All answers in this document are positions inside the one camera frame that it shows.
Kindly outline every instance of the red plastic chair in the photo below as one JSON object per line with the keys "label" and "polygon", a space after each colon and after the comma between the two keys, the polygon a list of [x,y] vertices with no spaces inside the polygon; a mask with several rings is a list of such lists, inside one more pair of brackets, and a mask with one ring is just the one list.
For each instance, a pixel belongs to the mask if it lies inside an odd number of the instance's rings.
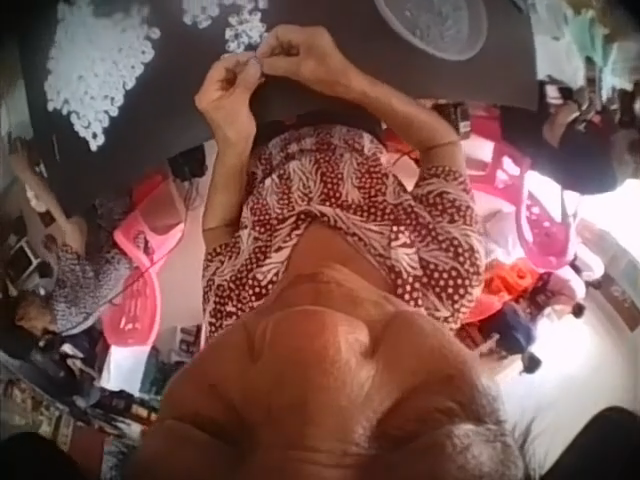
{"label": "red plastic chair", "polygon": [[[170,208],[179,219],[171,220]],[[138,247],[141,234],[144,250]],[[116,243],[137,268],[129,275],[122,295],[102,317],[110,345],[134,347],[155,342],[161,321],[158,272],[183,234],[184,212],[171,180],[148,194],[114,232]]]}
{"label": "red plastic chair", "polygon": [[567,211],[561,196],[562,215],[557,221],[529,191],[527,172],[531,161],[496,138],[496,120],[480,117],[472,122],[473,133],[494,143],[486,172],[470,175],[474,190],[498,197],[516,209],[518,238],[526,257],[536,268],[558,270],[573,259],[576,248],[575,215]]}

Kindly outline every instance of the white beads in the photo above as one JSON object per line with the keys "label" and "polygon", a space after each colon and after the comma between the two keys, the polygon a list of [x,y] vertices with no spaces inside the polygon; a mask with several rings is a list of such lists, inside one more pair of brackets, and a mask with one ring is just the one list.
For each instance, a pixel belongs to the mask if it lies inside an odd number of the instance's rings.
{"label": "white beads", "polygon": [[104,130],[124,104],[154,57],[150,40],[160,30],[147,25],[148,7],[127,14],[94,16],[89,0],[58,6],[58,27],[49,52],[44,84],[49,111],[68,115],[92,151],[104,143]]}
{"label": "white beads", "polygon": [[221,8],[236,7],[239,13],[228,16],[230,26],[225,30],[226,49],[231,53],[244,52],[247,47],[257,47],[266,35],[267,26],[262,22],[262,13],[268,0],[182,0],[183,20],[187,25],[206,28],[221,13]]}

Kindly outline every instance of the finger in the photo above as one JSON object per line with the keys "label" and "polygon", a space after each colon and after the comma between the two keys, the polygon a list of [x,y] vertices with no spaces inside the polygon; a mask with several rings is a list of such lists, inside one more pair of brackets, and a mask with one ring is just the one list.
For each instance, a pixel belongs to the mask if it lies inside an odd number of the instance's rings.
{"label": "finger", "polygon": [[236,91],[251,95],[262,79],[262,66],[260,60],[252,56],[246,66],[238,73],[236,80]]}
{"label": "finger", "polygon": [[296,78],[299,57],[269,57],[262,59],[262,70],[265,75],[274,77]]}
{"label": "finger", "polygon": [[305,39],[305,28],[298,25],[279,25],[267,35],[256,54],[258,58],[267,58],[279,50],[282,45],[300,45]]}
{"label": "finger", "polygon": [[253,52],[232,53],[222,56],[207,73],[204,84],[221,82],[227,78],[229,70],[237,70],[240,65],[247,63],[253,57],[255,57]]}

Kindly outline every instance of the elderly woman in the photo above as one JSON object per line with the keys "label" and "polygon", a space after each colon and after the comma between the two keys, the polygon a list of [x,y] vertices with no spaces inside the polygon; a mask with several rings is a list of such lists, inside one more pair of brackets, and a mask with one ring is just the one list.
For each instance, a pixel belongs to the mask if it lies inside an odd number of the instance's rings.
{"label": "elderly woman", "polygon": [[[252,152],[263,73],[384,121],[421,152],[415,190],[353,126],[294,125]],[[323,28],[282,26],[257,58],[221,59],[196,105],[219,148],[203,217],[211,341],[170,384],[130,478],[521,478],[451,335],[483,267],[452,128]]]}

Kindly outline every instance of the black table surface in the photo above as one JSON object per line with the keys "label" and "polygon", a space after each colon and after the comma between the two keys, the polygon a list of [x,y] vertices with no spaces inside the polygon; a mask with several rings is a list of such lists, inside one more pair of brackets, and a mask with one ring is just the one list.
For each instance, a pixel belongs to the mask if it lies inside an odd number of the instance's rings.
{"label": "black table surface", "polygon": [[[117,0],[130,4],[136,0]],[[483,0],[489,34],[470,60],[448,62],[399,37],[373,0],[270,0],[262,12],[268,28],[282,23],[324,25],[365,72],[414,97],[464,99],[535,107],[533,33],[529,18],[510,0]],[[20,54],[35,140],[54,193],[68,214],[84,211],[99,196],[132,187],[169,157],[211,138],[193,96],[211,64],[225,53],[226,15],[200,30],[182,21],[179,1],[152,2],[149,24],[162,35],[155,57],[128,91],[124,106],[91,152],[68,117],[46,109],[47,57],[56,9],[34,19],[21,35]],[[327,108],[335,100],[282,79],[269,79],[252,108],[258,121],[291,118]]]}

